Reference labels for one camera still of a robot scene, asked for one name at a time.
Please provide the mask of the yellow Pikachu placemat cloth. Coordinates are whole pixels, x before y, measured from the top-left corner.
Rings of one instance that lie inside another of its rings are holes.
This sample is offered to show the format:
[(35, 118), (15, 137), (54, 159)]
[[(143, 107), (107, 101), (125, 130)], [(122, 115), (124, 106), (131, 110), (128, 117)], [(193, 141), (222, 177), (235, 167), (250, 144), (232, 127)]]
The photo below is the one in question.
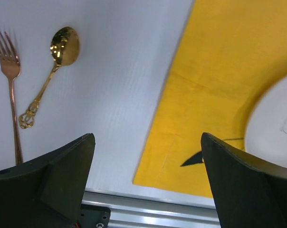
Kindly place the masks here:
[(287, 0), (197, 0), (133, 184), (211, 198), (204, 132), (244, 148), (258, 98), (287, 75)]

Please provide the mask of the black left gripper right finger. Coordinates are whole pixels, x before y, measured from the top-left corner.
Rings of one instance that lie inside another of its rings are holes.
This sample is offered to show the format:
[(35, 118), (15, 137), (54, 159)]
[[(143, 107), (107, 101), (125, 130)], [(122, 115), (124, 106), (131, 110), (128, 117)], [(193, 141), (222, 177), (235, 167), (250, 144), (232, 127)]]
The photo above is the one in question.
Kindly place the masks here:
[(287, 228), (287, 168), (201, 136), (201, 150), (223, 228)]

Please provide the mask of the white round plate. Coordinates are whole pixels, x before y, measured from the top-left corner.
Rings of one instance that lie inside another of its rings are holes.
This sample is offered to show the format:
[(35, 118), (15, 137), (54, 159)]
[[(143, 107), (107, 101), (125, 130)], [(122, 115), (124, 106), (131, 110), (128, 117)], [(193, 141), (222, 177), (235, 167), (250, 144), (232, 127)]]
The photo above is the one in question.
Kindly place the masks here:
[(257, 102), (246, 127), (244, 146), (247, 153), (287, 168), (287, 76)]

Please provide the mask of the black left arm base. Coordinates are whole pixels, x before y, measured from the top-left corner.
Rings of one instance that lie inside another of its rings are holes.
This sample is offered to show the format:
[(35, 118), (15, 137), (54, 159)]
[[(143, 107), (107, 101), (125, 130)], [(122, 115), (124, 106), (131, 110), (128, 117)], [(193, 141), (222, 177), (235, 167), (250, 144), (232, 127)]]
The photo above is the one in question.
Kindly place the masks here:
[(73, 228), (107, 228), (111, 210), (107, 207), (81, 205), (81, 213)]

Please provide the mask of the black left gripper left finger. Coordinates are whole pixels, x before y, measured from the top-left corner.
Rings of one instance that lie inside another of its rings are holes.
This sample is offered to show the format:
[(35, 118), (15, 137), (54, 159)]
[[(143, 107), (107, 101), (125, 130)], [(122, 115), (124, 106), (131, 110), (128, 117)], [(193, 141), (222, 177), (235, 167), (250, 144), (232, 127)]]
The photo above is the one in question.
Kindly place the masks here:
[(80, 216), (95, 137), (87, 133), (0, 171), (0, 228), (70, 228)]

